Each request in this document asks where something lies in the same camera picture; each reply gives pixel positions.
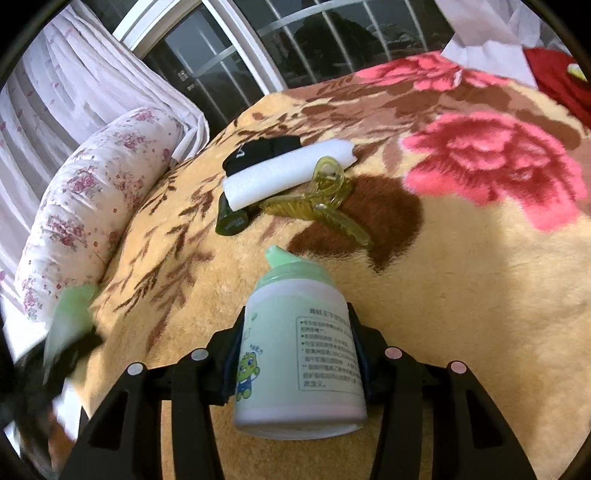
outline bottle spout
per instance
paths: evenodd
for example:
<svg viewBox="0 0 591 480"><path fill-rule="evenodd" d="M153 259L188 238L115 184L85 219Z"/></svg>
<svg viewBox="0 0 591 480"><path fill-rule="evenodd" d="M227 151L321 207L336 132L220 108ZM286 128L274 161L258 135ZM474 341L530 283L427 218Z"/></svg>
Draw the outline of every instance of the bottle spout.
<svg viewBox="0 0 591 480"><path fill-rule="evenodd" d="M265 258L269 263L271 268L279 267L280 265L286 265L288 263L296 263L296 262L310 262L309 260L305 260L304 258L300 258L297 255L291 254L282 248L271 245L265 251Z"/></svg>

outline yellow blanket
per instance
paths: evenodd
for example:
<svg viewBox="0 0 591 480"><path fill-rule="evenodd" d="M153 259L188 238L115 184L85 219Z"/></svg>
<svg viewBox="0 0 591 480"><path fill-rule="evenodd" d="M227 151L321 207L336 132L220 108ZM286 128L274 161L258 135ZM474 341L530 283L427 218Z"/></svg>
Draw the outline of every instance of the yellow blanket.
<svg viewBox="0 0 591 480"><path fill-rule="evenodd" d="M245 141L300 135L356 145L342 210L366 252L327 227L261 215L214 232L222 161ZM233 324L277 244L324 265L362 323L421 362L465 361L540 480L555 480L591 419L588 132L542 93L443 60L397 60L268 95L170 172L131 222L94 308L104 347L78 380L96 409L132 362L177 362ZM350 435L245 436L213 408L228 479L368 478L381 412ZM164 477L174 478L170 414Z"/></svg>

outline red cloth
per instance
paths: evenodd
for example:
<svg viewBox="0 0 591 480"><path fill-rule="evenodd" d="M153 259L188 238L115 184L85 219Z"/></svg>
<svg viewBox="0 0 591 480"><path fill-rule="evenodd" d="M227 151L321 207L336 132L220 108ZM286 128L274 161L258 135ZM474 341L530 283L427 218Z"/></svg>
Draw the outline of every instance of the red cloth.
<svg viewBox="0 0 591 480"><path fill-rule="evenodd" d="M544 92L591 128L591 84L566 71L576 60L564 52L546 48L524 48L540 92Z"/></svg>

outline pillow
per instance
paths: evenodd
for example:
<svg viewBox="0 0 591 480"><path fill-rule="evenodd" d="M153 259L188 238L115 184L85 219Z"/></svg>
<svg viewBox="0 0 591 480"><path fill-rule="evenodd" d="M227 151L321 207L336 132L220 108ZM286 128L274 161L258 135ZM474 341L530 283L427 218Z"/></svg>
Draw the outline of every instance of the pillow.
<svg viewBox="0 0 591 480"><path fill-rule="evenodd" d="M66 160L41 199L16 273L30 319L49 326L66 286L100 281L182 136L170 113L139 108L93 134Z"/></svg>

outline red rose pattern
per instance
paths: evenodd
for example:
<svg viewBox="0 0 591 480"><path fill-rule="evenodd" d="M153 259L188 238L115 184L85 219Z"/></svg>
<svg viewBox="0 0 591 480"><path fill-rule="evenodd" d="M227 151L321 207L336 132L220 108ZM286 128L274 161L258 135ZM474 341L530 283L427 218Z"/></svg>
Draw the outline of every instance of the red rose pattern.
<svg viewBox="0 0 591 480"><path fill-rule="evenodd" d="M375 67L361 70L356 77L364 83L393 85L399 82L414 82L415 90L436 90L445 92L458 87L462 80L474 87L506 85L509 80L478 70L469 70L432 51L393 60Z"/></svg>
<svg viewBox="0 0 591 480"><path fill-rule="evenodd" d="M142 189L144 188L144 176L135 178L129 172L120 172L116 177L120 180L115 183L115 188L123 193L125 203L130 209L137 210L142 203Z"/></svg>
<svg viewBox="0 0 591 480"><path fill-rule="evenodd" d="M34 280L32 277L29 277L22 282L22 291L24 292L22 306L25 310L25 314L30 320L37 320L37 310L41 310L43 305L39 302L39 297L35 292L33 284Z"/></svg>
<svg viewBox="0 0 591 480"><path fill-rule="evenodd" d="M157 120L156 116L154 115L154 111L147 108L145 110L140 110L139 112L137 112L135 115L132 115L132 117L134 120L137 120L138 122L149 122L152 123L152 120Z"/></svg>
<svg viewBox="0 0 591 480"><path fill-rule="evenodd" d="M124 134L115 133L113 135L117 140L115 141L115 145L123 145L125 148L129 148L136 152L137 148L140 145L147 145L148 141L144 135L138 135L135 133L127 132Z"/></svg>
<svg viewBox="0 0 591 480"><path fill-rule="evenodd" d="M101 192L102 188L94 177L94 170L96 170L96 167L85 167L77 170L76 175L66 183L67 189L62 190L62 193L70 190L72 193L83 194L91 199L95 193Z"/></svg>
<svg viewBox="0 0 591 480"><path fill-rule="evenodd" d="M402 144L428 154L404 179L412 192L455 193L477 205L509 196L544 232L576 220L576 201L587 196L581 168L562 144L507 115L446 113Z"/></svg>
<svg viewBox="0 0 591 480"><path fill-rule="evenodd" d="M51 232L50 239L77 251L78 245L87 248L84 225L76 224L73 220L62 220L56 215L50 215L46 228Z"/></svg>

